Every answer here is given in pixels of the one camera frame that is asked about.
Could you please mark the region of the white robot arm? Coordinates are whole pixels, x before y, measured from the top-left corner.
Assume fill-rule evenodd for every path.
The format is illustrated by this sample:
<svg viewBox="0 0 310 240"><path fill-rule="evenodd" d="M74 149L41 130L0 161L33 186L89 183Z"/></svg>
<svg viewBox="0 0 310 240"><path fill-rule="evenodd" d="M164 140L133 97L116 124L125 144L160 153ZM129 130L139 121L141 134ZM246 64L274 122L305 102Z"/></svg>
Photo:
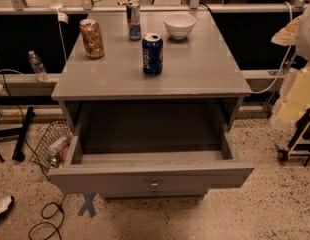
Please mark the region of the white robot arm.
<svg viewBox="0 0 310 240"><path fill-rule="evenodd" d="M272 109L270 124L275 129L293 126L310 109L310 5L271 39L281 46L292 45L307 64L290 70L282 82L279 98Z"/></svg>

